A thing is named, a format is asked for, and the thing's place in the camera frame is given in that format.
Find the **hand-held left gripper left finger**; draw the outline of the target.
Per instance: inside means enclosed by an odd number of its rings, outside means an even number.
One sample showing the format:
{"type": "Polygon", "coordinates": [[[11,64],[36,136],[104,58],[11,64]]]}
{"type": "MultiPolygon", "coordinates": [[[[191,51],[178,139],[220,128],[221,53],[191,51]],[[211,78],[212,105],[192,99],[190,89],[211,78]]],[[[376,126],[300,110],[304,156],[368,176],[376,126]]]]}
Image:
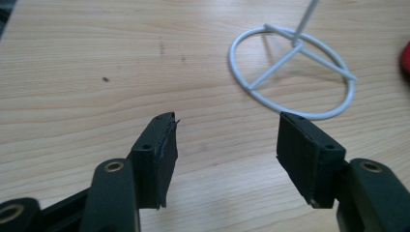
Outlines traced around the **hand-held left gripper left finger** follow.
{"type": "Polygon", "coordinates": [[[141,209],[166,206],[178,158],[173,112],[154,117],[128,156],[102,162],[94,172],[79,232],[141,232],[141,209]]]}

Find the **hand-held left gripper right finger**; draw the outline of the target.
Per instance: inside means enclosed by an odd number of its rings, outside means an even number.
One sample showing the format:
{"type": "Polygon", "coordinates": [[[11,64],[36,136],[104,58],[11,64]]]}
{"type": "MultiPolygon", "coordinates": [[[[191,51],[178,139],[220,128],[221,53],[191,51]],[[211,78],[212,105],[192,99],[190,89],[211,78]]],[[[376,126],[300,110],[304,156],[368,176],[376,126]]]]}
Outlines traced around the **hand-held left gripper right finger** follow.
{"type": "Polygon", "coordinates": [[[410,232],[410,191],[386,165],[345,160],[346,150],[310,120],[280,114],[277,159],[314,209],[337,202],[340,232],[410,232]]]}

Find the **red object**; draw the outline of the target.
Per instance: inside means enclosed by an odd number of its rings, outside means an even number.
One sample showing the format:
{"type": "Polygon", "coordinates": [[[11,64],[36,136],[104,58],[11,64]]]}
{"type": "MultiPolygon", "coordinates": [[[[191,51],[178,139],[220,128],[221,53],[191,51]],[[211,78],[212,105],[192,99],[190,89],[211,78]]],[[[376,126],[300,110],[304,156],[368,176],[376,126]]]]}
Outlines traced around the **red object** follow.
{"type": "Polygon", "coordinates": [[[401,51],[399,65],[406,75],[410,75],[410,41],[401,51]]]}

